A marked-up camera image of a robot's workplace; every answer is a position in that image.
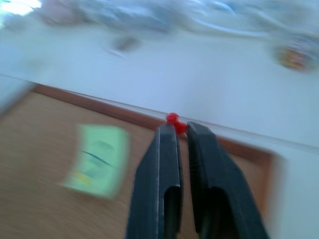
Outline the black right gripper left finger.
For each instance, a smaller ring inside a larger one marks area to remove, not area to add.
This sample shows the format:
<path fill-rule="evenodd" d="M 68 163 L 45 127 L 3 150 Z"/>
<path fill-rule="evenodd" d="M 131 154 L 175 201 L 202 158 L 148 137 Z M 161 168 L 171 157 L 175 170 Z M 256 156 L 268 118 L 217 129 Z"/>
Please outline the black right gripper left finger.
<path fill-rule="evenodd" d="M 163 124 L 136 169 L 126 239 L 177 239 L 182 196 L 177 134 L 171 124 Z"/>

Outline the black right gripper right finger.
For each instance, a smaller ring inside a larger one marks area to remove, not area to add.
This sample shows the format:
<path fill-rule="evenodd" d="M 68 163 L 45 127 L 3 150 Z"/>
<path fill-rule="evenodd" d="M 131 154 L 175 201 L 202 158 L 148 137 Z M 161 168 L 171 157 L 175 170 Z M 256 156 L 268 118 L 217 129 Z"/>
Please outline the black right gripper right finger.
<path fill-rule="evenodd" d="M 244 174 L 216 135 L 188 122 L 187 144 L 199 239 L 270 239 Z"/>

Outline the green sticky note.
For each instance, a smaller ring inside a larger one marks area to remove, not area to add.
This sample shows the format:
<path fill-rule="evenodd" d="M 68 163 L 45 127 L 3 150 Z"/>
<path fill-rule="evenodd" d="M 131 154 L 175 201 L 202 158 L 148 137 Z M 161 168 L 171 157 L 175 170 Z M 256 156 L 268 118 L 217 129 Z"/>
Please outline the green sticky note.
<path fill-rule="evenodd" d="M 129 133 L 112 125 L 81 124 L 77 129 L 76 158 L 63 186 L 95 197 L 114 198 L 127 169 Z"/>

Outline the clear plastic box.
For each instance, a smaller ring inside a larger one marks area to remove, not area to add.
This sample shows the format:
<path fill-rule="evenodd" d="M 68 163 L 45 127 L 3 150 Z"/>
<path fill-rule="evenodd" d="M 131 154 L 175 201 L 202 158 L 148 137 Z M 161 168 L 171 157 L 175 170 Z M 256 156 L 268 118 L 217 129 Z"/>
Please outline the clear plastic box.
<path fill-rule="evenodd" d="M 177 28 L 204 34 L 273 38 L 311 51 L 319 62 L 319 26 L 307 19 L 312 7 L 294 0 L 39 0 L 36 10 L 50 25 L 93 23 L 120 36 L 171 34 Z"/>

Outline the cork board with wooden frame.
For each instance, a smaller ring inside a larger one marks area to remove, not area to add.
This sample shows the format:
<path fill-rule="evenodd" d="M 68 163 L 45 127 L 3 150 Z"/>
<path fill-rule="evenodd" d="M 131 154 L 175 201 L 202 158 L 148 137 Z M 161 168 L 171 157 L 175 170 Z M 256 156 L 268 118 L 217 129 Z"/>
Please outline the cork board with wooden frame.
<path fill-rule="evenodd" d="M 69 190 L 81 124 L 112 125 L 130 136 L 127 169 L 112 199 Z M 126 239 L 136 169 L 166 120 L 43 85 L 0 116 L 0 239 Z M 182 169 L 177 239 L 199 239 L 193 215 L 187 132 L 177 134 Z M 244 174 L 263 224 L 275 155 L 216 136 Z"/>

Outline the small colourful round object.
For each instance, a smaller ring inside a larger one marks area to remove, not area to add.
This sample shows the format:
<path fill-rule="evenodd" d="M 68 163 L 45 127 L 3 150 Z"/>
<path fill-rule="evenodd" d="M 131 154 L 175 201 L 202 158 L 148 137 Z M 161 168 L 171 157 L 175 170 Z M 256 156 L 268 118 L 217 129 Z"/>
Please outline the small colourful round object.
<path fill-rule="evenodd" d="M 306 72 L 316 67 L 316 60 L 311 51 L 293 46 L 282 45 L 274 49 L 276 61 L 291 70 Z"/>

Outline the red pushpin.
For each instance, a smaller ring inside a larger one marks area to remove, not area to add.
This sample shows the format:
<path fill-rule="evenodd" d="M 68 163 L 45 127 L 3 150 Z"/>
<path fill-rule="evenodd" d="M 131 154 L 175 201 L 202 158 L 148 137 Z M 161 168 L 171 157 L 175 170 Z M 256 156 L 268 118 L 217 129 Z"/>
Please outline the red pushpin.
<path fill-rule="evenodd" d="M 184 123 L 184 122 L 181 122 L 179 120 L 179 115 L 176 114 L 176 113 L 169 113 L 167 116 L 166 116 L 166 122 L 168 124 L 172 124 L 174 129 L 175 129 L 175 132 L 177 134 L 185 134 L 187 132 L 187 124 Z"/>

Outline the small grey object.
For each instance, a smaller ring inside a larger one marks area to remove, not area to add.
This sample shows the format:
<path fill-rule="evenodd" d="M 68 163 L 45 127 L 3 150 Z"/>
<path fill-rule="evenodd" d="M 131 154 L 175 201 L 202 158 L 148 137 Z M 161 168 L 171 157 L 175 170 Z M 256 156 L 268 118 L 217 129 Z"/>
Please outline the small grey object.
<path fill-rule="evenodd" d="M 132 36 L 120 36 L 112 41 L 112 48 L 117 51 L 132 51 L 137 48 L 140 41 Z"/>

